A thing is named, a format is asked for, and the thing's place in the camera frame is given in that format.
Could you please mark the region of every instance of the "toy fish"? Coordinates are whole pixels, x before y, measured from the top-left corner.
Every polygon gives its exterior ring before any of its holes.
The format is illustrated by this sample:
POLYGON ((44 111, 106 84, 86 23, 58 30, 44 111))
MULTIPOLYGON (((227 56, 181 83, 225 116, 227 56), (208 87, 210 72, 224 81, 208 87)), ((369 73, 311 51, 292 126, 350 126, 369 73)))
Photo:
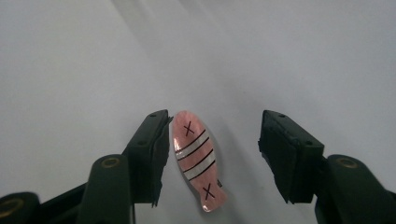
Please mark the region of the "toy fish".
POLYGON ((178 112, 173 121, 173 140, 177 163, 199 192, 203 209, 210 212, 224 204, 227 195, 219 186, 213 143, 204 124, 189 111, 178 112))

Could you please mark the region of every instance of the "brass screw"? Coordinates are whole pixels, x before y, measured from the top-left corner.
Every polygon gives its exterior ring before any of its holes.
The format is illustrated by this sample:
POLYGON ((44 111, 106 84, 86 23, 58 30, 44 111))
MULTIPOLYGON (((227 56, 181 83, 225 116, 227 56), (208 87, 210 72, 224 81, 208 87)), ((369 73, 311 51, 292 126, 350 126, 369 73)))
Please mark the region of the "brass screw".
POLYGON ((23 200, 20 198, 9 199, 3 203, 0 203, 0 218, 9 217, 14 212, 20 210, 23 207, 23 200))
POLYGON ((345 166, 346 168, 356 169, 358 168, 358 164, 346 157, 341 157, 336 160, 340 165, 345 166))
POLYGON ((120 160, 115 157, 110 157, 102 161, 102 167, 104 168, 112 168, 118 166, 120 164, 120 160))

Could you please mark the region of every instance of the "black stripe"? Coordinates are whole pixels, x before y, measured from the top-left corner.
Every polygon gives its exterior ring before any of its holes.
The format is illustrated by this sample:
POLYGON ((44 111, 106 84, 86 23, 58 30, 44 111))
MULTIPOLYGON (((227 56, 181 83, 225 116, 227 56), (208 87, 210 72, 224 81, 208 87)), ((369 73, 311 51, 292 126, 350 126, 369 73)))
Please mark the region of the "black stripe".
POLYGON ((190 153, 187 154, 186 156, 184 156, 184 157, 182 157, 182 158, 180 158, 180 159, 177 159, 177 160, 178 160, 178 161, 181 161, 181 160, 185 159, 186 157, 190 156, 192 153, 194 153, 196 150, 198 150, 201 146, 203 146, 204 143, 207 142, 207 140, 209 140, 209 137, 207 137, 207 138, 205 139, 205 141, 204 141, 200 146, 198 146, 198 148, 196 148, 194 151, 190 152, 190 153))
POLYGON ((206 131, 206 129, 205 129, 202 133, 200 133, 200 134, 198 135, 198 137, 196 137, 192 142, 190 142, 188 145, 184 146, 183 148, 181 148, 181 149, 178 150, 177 152, 179 152, 179 151, 181 151, 181 150, 184 150, 184 149, 186 149, 187 147, 191 146, 191 144, 194 143, 199 137, 201 137, 201 135, 204 134, 205 131, 206 131))
POLYGON ((198 161, 198 162, 197 162, 194 166, 192 166, 191 168, 189 168, 189 169, 183 171, 183 173, 186 173, 186 172, 188 172, 190 169, 192 169, 192 168, 194 168, 195 166, 199 165, 199 163, 201 163, 202 161, 204 161, 204 160, 210 155, 210 153, 212 153, 212 151, 213 151, 213 148, 212 148, 212 150, 210 150, 209 153, 206 154, 206 156, 204 156, 203 159, 201 159, 200 161, 198 161))
POLYGON ((210 165, 208 167, 206 167, 206 169, 204 169, 200 174, 196 175, 195 177, 189 179, 189 181, 192 181, 194 178, 198 177, 199 175, 203 174, 207 169, 209 169, 214 163, 216 162, 216 160, 213 160, 212 163, 210 163, 210 165))

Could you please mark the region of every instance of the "white stripe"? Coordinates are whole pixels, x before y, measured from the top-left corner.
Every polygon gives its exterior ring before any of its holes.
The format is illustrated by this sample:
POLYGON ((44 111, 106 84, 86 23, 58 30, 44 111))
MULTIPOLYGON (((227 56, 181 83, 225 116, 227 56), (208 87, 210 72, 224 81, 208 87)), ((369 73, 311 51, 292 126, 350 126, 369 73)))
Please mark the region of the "white stripe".
POLYGON ((200 146, 208 137, 209 137, 209 133, 208 131, 205 131, 197 140, 195 140, 194 143, 184 148, 183 150, 177 152, 176 158, 178 160, 185 158, 187 155, 192 153, 196 148, 198 148, 198 146, 200 146))
POLYGON ((192 179, 196 176, 198 176, 200 173, 202 173, 214 160, 216 159, 215 157, 215 152, 212 150, 210 154, 203 160, 201 163, 196 165, 194 168, 190 169, 189 171, 184 172, 184 175, 187 177, 187 179, 192 179))

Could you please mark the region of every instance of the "white surface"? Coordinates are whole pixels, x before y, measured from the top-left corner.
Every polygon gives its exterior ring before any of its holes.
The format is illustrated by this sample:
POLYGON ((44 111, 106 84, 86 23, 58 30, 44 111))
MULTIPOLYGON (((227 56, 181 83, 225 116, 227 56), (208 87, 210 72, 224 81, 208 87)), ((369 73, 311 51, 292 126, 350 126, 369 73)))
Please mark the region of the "white surface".
POLYGON ((0 196, 42 202, 121 153, 145 116, 197 114, 229 195, 206 214, 170 154, 138 223, 316 223, 285 204, 258 150, 262 111, 287 114, 325 156, 396 190, 396 2, 0 1, 0 196))

